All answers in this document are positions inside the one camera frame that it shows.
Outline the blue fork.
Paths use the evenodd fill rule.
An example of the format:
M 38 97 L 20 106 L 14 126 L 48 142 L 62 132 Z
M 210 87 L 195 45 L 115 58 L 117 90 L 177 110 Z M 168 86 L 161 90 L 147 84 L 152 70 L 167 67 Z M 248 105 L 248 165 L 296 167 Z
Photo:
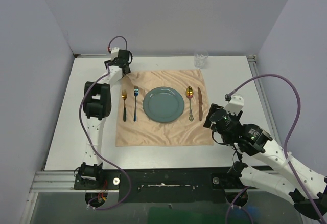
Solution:
M 133 115 L 133 121 L 136 122 L 136 120 L 137 120 L 137 116 L 136 116 L 136 105 L 137 105 L 137 97 L 138 97 L 138 94 L 139 94 L 139 88 L 138 88 L 138 86 L 135 86 L 134 87 L 133 94 L 134 94 L 134 115 Z

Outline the copper table knife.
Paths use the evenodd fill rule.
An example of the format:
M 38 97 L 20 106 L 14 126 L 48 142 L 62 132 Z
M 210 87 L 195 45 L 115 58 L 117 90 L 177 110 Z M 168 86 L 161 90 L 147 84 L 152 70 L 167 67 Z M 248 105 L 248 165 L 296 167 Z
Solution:
M 199 104 L 199 121 L 203 119 L 203 98 L 202 98 L 202 91 L 201 88 L 198 87 L 198 104 Z

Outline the gold fork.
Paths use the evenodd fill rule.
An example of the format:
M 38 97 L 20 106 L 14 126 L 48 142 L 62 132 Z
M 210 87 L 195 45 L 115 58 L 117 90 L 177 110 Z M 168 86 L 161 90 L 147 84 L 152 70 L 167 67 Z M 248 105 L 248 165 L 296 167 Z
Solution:
M 127 121 L 127 111 L 126 111 L 126 99 L 127 99 L 127 92 L 126 90 L 122 90 L 122 99 L 124 101 L 124 107 L 123 107 L 123 121 Z

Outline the iridescent gold spoon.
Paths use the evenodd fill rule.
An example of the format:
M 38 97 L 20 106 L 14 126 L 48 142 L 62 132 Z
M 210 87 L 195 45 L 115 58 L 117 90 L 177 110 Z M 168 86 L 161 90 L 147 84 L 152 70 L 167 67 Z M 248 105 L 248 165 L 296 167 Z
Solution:
M 189 107 L 189 120 L 192 122 L 194 120 L 193 112 L 192 112 L 192 98 L 194 96 L 194 91 L 193 91 L 191 86 L 188 86 L 186 88 L 185 95 L 189 100 L 189 104 L 190 104 L 190 107 Z

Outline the teal round plate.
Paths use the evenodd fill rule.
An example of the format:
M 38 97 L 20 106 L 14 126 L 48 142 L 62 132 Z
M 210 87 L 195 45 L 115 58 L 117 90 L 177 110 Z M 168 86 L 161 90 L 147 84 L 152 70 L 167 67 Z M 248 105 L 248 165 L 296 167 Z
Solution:
M 171 123 L 184 111 L 182 95 L 171 87 L 157 87 L 146 93 L 143 110 L 148 118 L 159 123 Z

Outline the peach satin cloth napkin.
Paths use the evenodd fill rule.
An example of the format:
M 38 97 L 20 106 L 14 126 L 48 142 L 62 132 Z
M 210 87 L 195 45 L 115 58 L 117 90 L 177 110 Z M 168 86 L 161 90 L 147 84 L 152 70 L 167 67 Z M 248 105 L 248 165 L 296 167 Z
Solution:
M 139 94 L 136 105 L 136 122 L 134 115 L 134 87 Z M 147 117 L 143 110 L 143 99 L 147 92 L 157 87 L 171 87 L 177 90 L 184 100 L 182 115 L 171 123 L 159 123 Z M 194 120 L 189 120 L 189 100 L 186 88 L 194 91 L 192 112 Z M 121 90 L 126 90 L 127 121 L 123 121 L 124 101 L 119 100 L 115 144 L 124 146 L 212 146 L 211 132 L 199 121 L 198 87 L 203 98 L 203 115 L 209 110 L 208 94 L 200 69 L 192 70 L 158 70 L 131 72 L 121 79 Z

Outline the clear drinking glass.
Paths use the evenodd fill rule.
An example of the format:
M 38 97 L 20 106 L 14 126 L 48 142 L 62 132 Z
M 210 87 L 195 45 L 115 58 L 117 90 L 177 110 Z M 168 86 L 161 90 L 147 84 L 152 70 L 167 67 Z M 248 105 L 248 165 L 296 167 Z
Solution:
M 194 66 L 195 68 L 202 69 L 206 65 L 208 59 L 208 52 L 206 50 L 195 51 L 194 53 Z

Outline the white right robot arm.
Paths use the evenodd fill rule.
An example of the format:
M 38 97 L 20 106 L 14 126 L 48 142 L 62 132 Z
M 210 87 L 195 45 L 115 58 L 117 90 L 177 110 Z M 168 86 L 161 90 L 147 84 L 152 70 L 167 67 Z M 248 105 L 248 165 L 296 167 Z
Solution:
M 326 176 L 305 166 L 290 152 L 285 152 L 272 136 L 255 124 L 240 123 L 241 114 L 231 115 L 212 104 L 204 127 L 221 136 L 221 145 L 236 150 L 238 157 L 246 154 L 278 173 L 269 175 L 241 161 L 235 162 L 227 175 L 235 188 L 255 187 L 289 203 L 302 215 L 319 220 L 326 214 Z

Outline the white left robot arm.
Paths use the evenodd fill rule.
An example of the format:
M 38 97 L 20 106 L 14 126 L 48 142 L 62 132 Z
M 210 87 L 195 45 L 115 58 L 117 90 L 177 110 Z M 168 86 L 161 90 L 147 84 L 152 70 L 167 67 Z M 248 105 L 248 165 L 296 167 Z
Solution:
M 106 71 L 97 80 L 88 81 L 84 86 L 84 96 L 79 107 L 79 121 L 87 138 L 85 155 L 78 169 L 78 181 L 85 180 L 90 187 L 97 189 L 104 183 L 101 155 L 103 130 L 111 113 L 111 86 L 131 72 L 132 53 L 115 47 L 110 59 L 105 61 Z

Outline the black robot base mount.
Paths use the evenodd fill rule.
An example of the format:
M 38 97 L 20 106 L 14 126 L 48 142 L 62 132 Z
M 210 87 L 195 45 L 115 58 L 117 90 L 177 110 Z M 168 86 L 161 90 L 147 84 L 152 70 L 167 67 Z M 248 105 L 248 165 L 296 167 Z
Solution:
M 103 170 L 96 180 L 75 176 L 74 189 L 117 191 L 124 203 L 224 203 L 244 185 L 227 167 Z

